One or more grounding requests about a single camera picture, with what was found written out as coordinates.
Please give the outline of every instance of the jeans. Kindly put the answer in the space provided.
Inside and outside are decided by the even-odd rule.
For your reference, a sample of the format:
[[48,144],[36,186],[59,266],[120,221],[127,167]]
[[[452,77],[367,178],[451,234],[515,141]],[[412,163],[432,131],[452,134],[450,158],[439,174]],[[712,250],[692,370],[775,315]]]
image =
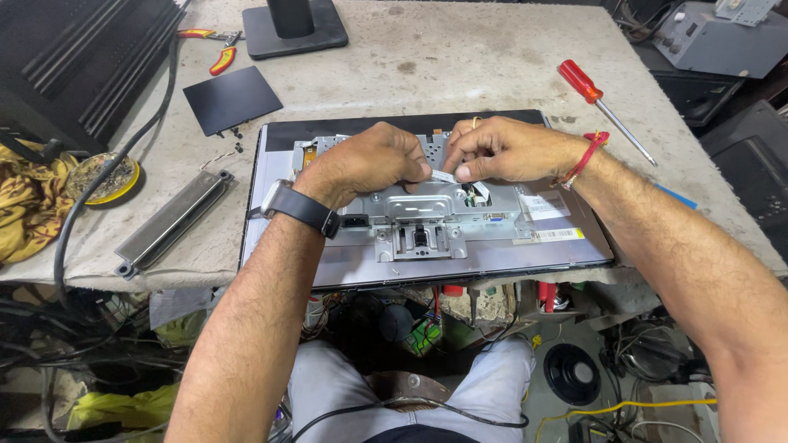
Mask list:
[[[519,423],[520,401],[535,365],[528,340],[509,336],[476,357],[446,403],[486,419]],[[348,359],[324,341],[299,346],[288,392],[293,434],[326,412],[380,401]],[[413,412],[372,408],[324,419],[304,433],[299,443],[361,443],[383,431],[414,424],[453,430],[482,443],[522,442],[522,429],[480,423],[443,408]]]

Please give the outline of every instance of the workbench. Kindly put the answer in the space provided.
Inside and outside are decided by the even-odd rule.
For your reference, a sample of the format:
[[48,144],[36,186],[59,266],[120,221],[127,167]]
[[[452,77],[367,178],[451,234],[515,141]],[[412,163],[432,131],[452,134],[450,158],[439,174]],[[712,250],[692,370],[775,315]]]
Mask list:
[[[295,121],[461,111],[539,109],[559,130],[611,133],[606,149],[655,181],[698,203],[698,211],[750,248],[775,274],[788,267],[745,212],[656,81],[600,7],[455,2],[335,0],[350,38],[340,49],[252,61],[238,43],[228,71],[257,66],[284,109],[240,126],[242,154],[208,166],[236,179],[230,191],[153,268],[125,281],[113,250],[196,176],[199,166],[233,149],[236,139],[205,137],[181,89],[210,79],[221,42],[180,43],[173,100],[162,123],[131,156],[147,171],[132,201],[86,210],[72,233],[67,283],[136,291],[228,284],[236,275],[258,131],[266,121]],[[180,28],[243,28],[241,11],[259,0],[195,0]],[[660,164],[653,168],[556,67],[574,59],[605,92],[608,107]],[[158,108],[166,86],[158,71],[110,147],[118,149]],[[0,270],[4,281],[52,282],[52,244]],[[544,281],[641,281],[618,253],[615,268],[535,276]]]

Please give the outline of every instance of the black watch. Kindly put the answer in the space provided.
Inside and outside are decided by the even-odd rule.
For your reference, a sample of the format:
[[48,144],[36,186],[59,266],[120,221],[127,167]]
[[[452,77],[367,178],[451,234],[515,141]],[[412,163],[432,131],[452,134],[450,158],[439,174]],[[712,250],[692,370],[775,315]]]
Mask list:
[[290,189],[292,185],[290,180],[273,182],[260,206],[262,216],[270,220],[277,212],[287,214],[333,240],[340,230],[340,216],[306,195],[293,191]]

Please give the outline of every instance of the yellow cable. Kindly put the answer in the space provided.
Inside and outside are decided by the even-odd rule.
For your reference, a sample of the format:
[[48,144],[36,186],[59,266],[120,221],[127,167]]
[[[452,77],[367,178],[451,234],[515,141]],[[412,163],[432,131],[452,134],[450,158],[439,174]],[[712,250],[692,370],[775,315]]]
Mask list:
[[546,422],[551,420],[561,420],[569,417],[571,415],[595,415],[595,414],[604,414],[605,412],[615,411],[616,409],[623,408],[624,406],[640,406],[642,408],[664,408],[666,406],[681,406],[683,404],[716,404],[716,399],[710,400],[678,400],[678,401],[664,401],[662,403],[641,403],[639,401],[622,401],[621,403],[617,404],[616,406],[612,406],[610,408],[599,409],[597,411],[570,411],[564,415],[558,415],[557,417],[544,417],[539,423],[539,429],[537,430],[537,440],[536,443],[539,443],[539,436],[541,435],[541,428],[545,425]]

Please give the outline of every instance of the red thread bracelet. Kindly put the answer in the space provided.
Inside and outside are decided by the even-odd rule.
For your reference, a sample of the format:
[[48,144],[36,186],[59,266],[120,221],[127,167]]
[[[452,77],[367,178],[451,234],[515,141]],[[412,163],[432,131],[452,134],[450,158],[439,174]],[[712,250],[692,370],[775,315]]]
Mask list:
[[583,171],[583,168],[585,168],[585,165],[588,164],[589,160],[591,159],[591,155],[593,155],[593,153],[597,150],[598,147],[608,142],[608,137],[610,136],[610,132],[599,132],[599,131],[597,131],[596,133],[589,132],[588,134],[584,134],[583,136],[586,139],[591,140],[591,145],[589,146],[588,149],[585,150],[585,154],[583,155],[583,158],[581,158],[580,162],[578,162],[578,164],[575,165],[574,168],[572,168],[567,173],[567,175],[563,176],[562,179],[559,180],[558,177],[552,179],[552,181],[550,182],[550,188],[556,186],[557,184],[560,184],[566,190],[571,188],[574,179],[578,177],[580,172]]

